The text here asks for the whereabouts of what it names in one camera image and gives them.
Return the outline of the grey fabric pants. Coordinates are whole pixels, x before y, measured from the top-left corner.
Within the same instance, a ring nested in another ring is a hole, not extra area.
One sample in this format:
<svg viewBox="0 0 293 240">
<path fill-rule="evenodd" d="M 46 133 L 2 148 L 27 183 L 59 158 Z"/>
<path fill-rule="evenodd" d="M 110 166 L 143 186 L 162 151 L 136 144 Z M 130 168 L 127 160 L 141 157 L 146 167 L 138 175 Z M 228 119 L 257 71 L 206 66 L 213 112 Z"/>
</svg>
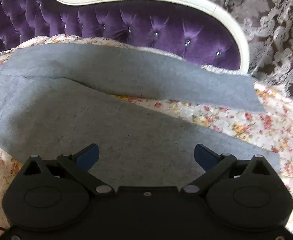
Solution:
<svg viewBox="0 0 293 240">
<path fill-rule="evenodd" d="M 100 158 L 91 174 L 113 187 L 191 182 L 203 174 L 194 160 L 197 144 L 239 159 L 261 154 L 280 169 L 270 151 L 120 95 L 264 113 L 250 77 L 133 49 L 47 44 L 19 49 L 0 67 L 0 147 L 23 162 L 95 143 Z"/>
</svg>

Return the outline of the floral patterned bedsheet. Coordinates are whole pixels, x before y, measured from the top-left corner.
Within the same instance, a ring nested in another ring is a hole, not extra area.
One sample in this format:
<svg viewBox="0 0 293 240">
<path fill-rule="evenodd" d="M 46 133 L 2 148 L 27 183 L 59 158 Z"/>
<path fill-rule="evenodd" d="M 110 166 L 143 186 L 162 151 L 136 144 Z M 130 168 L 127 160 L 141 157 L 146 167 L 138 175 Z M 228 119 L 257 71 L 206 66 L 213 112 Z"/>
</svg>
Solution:
<svg viewBox="0 0 293 240">
<path fill-rule="evenodd" d="M 23 42 L 17 47 L 0 53 L 0 64 L 5 63 L 17 49 L 44 44 L 98 45 L 98 48 L 123 48 L 124 52 L 145 51 L 182 60 L 182 58 L 157 49 L 133 47 L 109 38 L 80 38 L 75 35 L 59 34 L 53 37 L 39 36 Z M 293 100 L 281 89 L 254 83 L 259 101 L 266 113 L 238 110 L 212 104 L 194 104 L 174 100 L 142 99 L 134 96 L 115 96 L 124 102 L 157 111 L 174 118 L 181 118 L 243 142 L 248 142 L 279 157 L 280 176 L 293 196 Z M 0 149 L 0 206 L 9 183 L 12 182 L 22 164 Z M 9 227 L 0 207 L 0 226 Z M 293 232 L 293 213 L 287 228 Z"/>
</svg>

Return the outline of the purple tufted white-framed headboard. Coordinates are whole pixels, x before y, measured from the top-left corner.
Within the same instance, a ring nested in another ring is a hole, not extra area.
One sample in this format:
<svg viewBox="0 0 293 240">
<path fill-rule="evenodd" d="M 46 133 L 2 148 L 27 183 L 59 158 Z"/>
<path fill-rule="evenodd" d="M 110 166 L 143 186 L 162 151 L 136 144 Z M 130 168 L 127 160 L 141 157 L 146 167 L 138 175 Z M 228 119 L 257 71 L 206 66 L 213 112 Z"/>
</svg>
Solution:
<svg viewBox="0 0 293 240">
<path fill-rule="evenodd" d="M 105 37 L 247 73 L 242 29 L 209 0 L 0 0 L 0 53 L 37 36 Z"/>
</svg>

